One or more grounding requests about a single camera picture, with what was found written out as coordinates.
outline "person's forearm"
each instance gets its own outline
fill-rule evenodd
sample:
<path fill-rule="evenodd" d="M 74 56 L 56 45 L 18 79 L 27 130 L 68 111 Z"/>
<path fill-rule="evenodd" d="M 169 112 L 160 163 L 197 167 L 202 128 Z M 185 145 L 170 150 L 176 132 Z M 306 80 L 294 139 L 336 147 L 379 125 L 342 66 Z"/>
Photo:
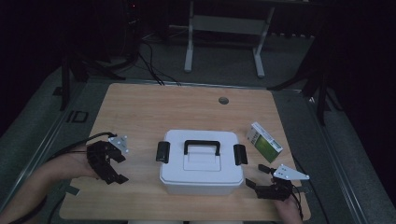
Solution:
<path fill-rule="evenodd" d="M 0 214 L 0 224 L 9 223 L 33 211 L 45 198 L 57 179 L 50 175 L 48 167 L 40 167 L 29 176 L 7 207 Z"/>

